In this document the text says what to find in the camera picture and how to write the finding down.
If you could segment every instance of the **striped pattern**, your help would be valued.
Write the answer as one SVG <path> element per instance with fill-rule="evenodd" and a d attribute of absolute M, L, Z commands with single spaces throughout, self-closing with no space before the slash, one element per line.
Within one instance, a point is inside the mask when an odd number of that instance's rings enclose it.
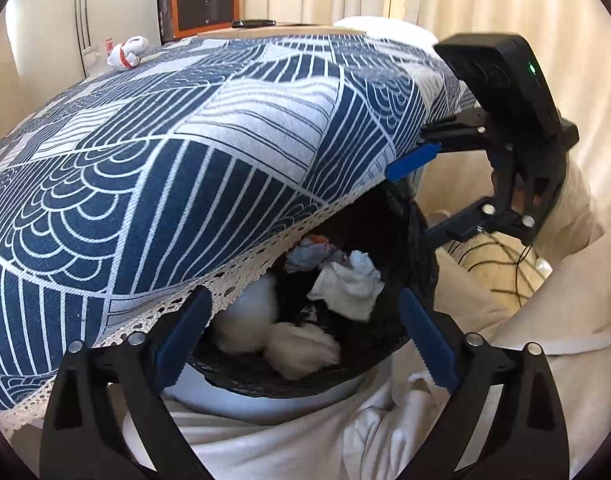
<path fill-rule="evenodd" d="M 373 181 L 474 99 L 358 36 L 189 38 L 0 142 L 0 410 L 88 344 Z"/>

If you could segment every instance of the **silver screw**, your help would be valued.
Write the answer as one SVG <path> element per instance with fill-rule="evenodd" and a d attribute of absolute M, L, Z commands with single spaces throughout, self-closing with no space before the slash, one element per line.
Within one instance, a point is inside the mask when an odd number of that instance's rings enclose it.
<path fill-rule="evenodd" d="M 531 229 L 532 227 L 534 227 L 535 225 L 537 225 L 537 222 L 535 221 L 534 218 L 532 218 L 530 215 L 525 215 L 522 219 L 521 219 L 521 223 L 527 227 L 528 229 Z"/>
<path fill-rule="evenodd" d="M 481 346 L 484 341 L 483 337 L 480 334 L 477 334 L 476 332 L 470 332 L 468 335 L 465 336 L 465 340 L 470 346 Z"/>
<path fill-rule="evenodd" d="M 540 344 L 537 343 L 528 343 L 527 351 L 532 355 L 541 355 L 543 353 L 543 349 Z"/>
<path fill-rule="evenodd" d="M 132 332 L 127 337 L 127 342 L 132 346 L 139 346 L 145 342 L 145 334 L 143 332 Z"/>
<path fill-rule="evenodd" d="M 492 216 L 496 213 L 497 209 L 492 204 L 483 204 L 481 210 L 486 213 L 486 215 Z"/>
<path fill-rule="evenodd" d="M 80 352 L 83 349 L 83 341 L 72 341 L 70 345 L 67 347 L 67 351 L 70 354 L 76 354 L 76 352 Z"/>

